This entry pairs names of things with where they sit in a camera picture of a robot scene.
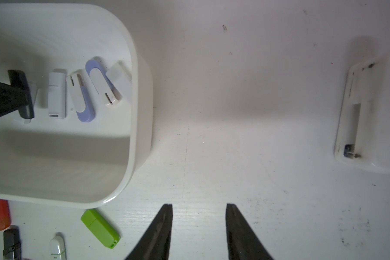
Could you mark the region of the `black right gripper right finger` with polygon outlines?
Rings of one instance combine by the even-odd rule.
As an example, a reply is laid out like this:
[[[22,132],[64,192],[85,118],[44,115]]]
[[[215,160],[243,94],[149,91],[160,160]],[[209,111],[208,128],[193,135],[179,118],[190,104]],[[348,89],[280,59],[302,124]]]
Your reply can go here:
[[[227,204],[225,221],[230,260],[273,260],[235,204]]]

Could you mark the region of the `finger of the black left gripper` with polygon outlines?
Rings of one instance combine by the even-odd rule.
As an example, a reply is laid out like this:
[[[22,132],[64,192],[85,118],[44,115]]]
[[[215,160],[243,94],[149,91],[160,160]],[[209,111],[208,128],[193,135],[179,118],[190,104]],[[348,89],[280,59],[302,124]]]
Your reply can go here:
[[[0,117],[18,111],[23,119],[33,119],[34,103],[26,74],[21,70],[8,70],[10,83],[0,82]]]

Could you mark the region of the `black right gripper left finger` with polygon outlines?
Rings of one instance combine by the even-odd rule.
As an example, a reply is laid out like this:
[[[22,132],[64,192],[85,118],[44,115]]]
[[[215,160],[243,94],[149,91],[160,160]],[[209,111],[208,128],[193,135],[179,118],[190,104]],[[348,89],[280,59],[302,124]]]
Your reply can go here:
[[[164,204],[126,260],[168,260],[172,221],[172,204]]]

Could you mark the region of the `lilac white usb drive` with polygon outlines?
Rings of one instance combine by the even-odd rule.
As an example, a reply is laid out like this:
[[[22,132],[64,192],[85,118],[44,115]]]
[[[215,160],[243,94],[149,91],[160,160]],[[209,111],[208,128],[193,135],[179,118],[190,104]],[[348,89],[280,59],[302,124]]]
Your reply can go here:
[[[95,110],[88,90],[82,83],[81,75],[73,73],[67,76],[66,84],[78,119],[85,123],[93,121]]]

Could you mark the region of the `white storage box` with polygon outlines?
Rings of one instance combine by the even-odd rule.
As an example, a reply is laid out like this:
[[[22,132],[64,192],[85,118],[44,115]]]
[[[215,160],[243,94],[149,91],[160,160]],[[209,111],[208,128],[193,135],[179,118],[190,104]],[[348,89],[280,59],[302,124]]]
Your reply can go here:
[[[153,79],[126,26],[91,4],[0,3],[0,83],[25,73],[34,117],[0,117],[0,199],[98,208],[151,149]]]

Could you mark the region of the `lilac white swivel usb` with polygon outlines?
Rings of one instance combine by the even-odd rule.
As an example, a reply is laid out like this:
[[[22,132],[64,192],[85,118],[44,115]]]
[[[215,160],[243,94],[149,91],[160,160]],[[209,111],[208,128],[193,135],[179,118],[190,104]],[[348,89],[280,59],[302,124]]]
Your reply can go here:
[[[104,67],[97,60],[91,59],[86,62],[85,70],[104,104],[107,107],[117,105],[119,100],[113,92],[114,86],[107,78]]]

